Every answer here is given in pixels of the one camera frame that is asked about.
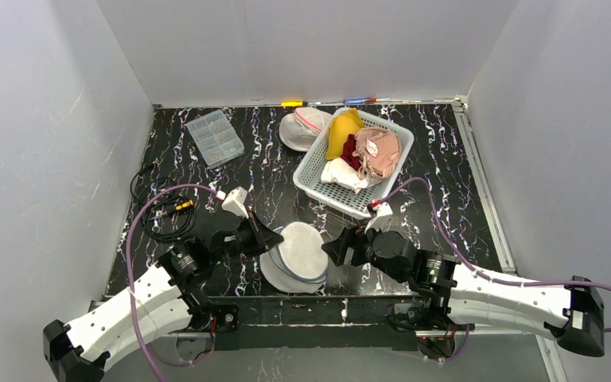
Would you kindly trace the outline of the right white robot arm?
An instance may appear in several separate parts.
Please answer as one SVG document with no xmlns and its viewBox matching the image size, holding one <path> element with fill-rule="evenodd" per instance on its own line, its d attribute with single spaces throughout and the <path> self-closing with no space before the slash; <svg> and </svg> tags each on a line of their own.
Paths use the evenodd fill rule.
<svg viewBox="0 0 611 382">
<path fill-rule="evenodd" d="M 346 228 L 322 245 L 337 266 L 371 265 L 416 295 L 389 306 L 385 316 L 398 331 L 498 326 L 553 339 L 586 357 L 605 354 L 604 303 L 587 279 L 569 285 L 533 281 L 469 269 L 452 255 L 416 248 L 398 232 Z"/>
</svg>

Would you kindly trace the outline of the red bra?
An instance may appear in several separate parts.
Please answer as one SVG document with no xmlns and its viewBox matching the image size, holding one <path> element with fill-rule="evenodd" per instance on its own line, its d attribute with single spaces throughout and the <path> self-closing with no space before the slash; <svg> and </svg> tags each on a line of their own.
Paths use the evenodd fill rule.
<svg viewBox="0 0 611 382">
<path fill-rule="evenodd" d="M 350 134 L 344 143 L 341 159 L 355 171 L 358 171 L 362 166 L 360 156 L 356 153 L 356 136 L 354 134 Z"/>
</svg>

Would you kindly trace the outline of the white mesh bag blue zipper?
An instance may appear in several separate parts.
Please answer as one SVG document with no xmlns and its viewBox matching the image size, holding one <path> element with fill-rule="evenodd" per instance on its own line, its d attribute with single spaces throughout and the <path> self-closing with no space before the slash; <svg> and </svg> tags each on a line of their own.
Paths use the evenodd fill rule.
<svg viewBox="0 0 611 382">
<path fill-rule="evenodd" d="M 278 230 L 283 241 L 259 257 L 264 279 L 287 294 L 314 294 L 326 282 L 329 257 L 324 240 L 310 224 L 296 221 Z"/>
</svg>

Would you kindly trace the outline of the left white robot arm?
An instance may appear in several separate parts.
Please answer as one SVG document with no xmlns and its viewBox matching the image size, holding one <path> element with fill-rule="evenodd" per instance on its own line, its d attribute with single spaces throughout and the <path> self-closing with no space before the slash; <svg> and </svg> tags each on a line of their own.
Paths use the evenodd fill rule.
<svg viewBox="0 0 611 382">
<path fill-rule="evenodd" d="M 58 381 L 100 381 L 137 349 L 168 333 L 191 328 L 213 335 L 232 306 L 215 307 L 203 292 L 216 265 L 234 255 L 257 256 L 284 240 L 254 212 L 208 241 L 192 236 L 162 253 L 138 279 L 113 298 L 70 322 L 54 320 L 42 331 L 43 352 Z"/>
</svg>

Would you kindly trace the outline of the beige pink bra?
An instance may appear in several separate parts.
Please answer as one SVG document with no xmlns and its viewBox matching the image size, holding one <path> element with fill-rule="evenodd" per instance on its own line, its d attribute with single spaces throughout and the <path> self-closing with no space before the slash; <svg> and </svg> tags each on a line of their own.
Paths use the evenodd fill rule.
<svg viewBox="0 0 611 382">
<path fill-rule="evenodd" d="M 382 127 L 365 127 L 355 134 L 352 156 L 360 160 L 358 178 L 387 179 L 395 171 L 402 151 L 398 136 Z"/>
</svg>

